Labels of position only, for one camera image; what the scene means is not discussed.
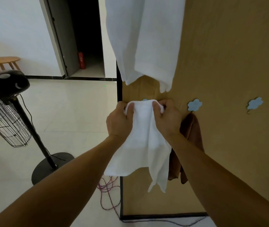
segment door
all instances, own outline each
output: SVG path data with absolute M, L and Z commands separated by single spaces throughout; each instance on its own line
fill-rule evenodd
M 67 0 L 48 0 L 66 72 L 71 76 L 80 69 L 76 38 Z

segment doorway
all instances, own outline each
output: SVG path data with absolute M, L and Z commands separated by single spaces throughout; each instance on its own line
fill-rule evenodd
M 98 0 L 47 2 L 68 77 L 105 78 Z M 78 53 L 83 54 L 84 69 Z

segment cable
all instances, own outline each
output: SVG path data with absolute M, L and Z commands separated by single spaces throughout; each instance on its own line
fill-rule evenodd
M 173 222 L 173 221 L 169 221 L 169 220 L 158 220 L 158 219 L 138 220 L 138 221 L 125 221 L 125 220 L 121 220 L 121 218 L 120 218 L 120 216 L 119 216 L 119 214 L 117 213 L 117 210 L 116 210 L 116 207 L 118 205 L 120 205 L 120 203 L 121 203 L 121 198 L 120 198 L 119 203 L 116 206 L 114 206 L 114 204 L 112 202 L 112 198 L 111 198 L 110 193 L 109 193 L 111 191 L 111 189 L 113 189 L 114 187 L 120 187 L 120 186 L 114 186 L 114 182 L 117 180 L 117 178 L 118 177 L 116 177 L 114 180 L 112 180 L 112 176 L 110 176 L 110 180 L 108 182 L 106 182 L 105 179 L 102 177 L 101 180 L 100 180 L 100 182 L 103 180 L 104 181 L 104 185 L 101 185 L 101 183 L 99 182 L 97 188 L 101 192 L 100 204 L 101 204 L 102 209 L 103 210 L 112 210 L 112 209 L 114 209 L 114 211 L 115 211 L 116 215 L 118 216 L 119 220 L 121 222 L 123 222 L 123 223 L 137 223 L 137 222 L 148 222 L 148 221 L 160 221 L 160 222 L 169 222 L 169 223 L 172 223 L 172 224 L 175 224 L 175 225 L 178 225 L 178 226 L 182 226 L 182 227 L 190 227 L 190 226 L 193 226 L 196 223 L 198 223 L 201 220 L 203 220 L 203 219 L 206 218 L 206 217 L 202 217 L 202 218 L 198 219 L 197 221 L 195 221 L 195 222 L 193 222 L 193 223 L 191 223 L 189 225 L 182 225 L 182 224 L 178 224 L 178 223 Z M 103 204 L 102 204 L 102 194 L 103 193 L 108 193 L 108 196 L 109 196 L 109 199 L 110 199 L 110 203 L 112 205 L 112 207 L 109 208 L 109 209 L 106 209 L 106 208 L 103 207 Z
M 21 94 L 20 94 L 20 96 L 21 96 L 21 99 L 22 99 L 22 102 L 23 102 L 23 105 L 24 105 L 25 109 L 26 109 L 27 112 L 30 114 L 32 126 L 33 126 L 34 130 L 36 131 L 36 128 L 35 128 L 35 126 L 34 126 L 34 124 L 33 124 L 33 117 L 32 117 L 32 114 L 31 114 L 30 111 L 27 109 L 27 107 L 26 107 L 26 105 L 25 105 L 25 103 L 24 103 L 24 99 L 23 99 L 23 97 L 22 97 Z M 58 158 L 57 156 L 54 156 L 54 155 L 50 154 L 50 152 L 48 151 L 48 149 L 47 149 L 47 148 L 45 148 L 45 149 L 47 150 L 47 152 L 48 152 L 48 154 L 49 154 L 50 156 L 53 156 L 53 157 L 55 157 L 55 158 L 57 158 L 57 159 L 60 159 L 60 160 L 62 160 L 62 161 L 66 161 L 66 160 L 64 160 L 64 159 Z

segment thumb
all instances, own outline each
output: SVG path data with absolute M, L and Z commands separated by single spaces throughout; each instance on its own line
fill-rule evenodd
M 162 117 L 161 108 L 160 108 L 159 104 L 155 101 L 152 102 L 152 107 L 154 110 L 155 120 L 157 121 L 159 118 Z
M 135 104 L 134 103 L 129 104 L 128 109 L 127 109 L 126 118 L 127 118 L 127 120 L 129 120 L 131 122 L 132 122 L 132 119 L 134 117 L 134 109 L 135 109 Z

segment hanging white garment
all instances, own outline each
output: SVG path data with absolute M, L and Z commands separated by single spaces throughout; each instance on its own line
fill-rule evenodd
M 155 125 L 152 102 L 156 100 L 131 101 L 134 103 L 132 131 L 125 143 L 111 158 L 104 175 L 127 176 L 141 167 L 148 167 L 152 183 L 148 192 L 158 184 L 166 190 L 171 146 Z
M 122 81 L 146 75 L 170 91 L 182 34 L 185 0 L 105 0 L 106 28 Z

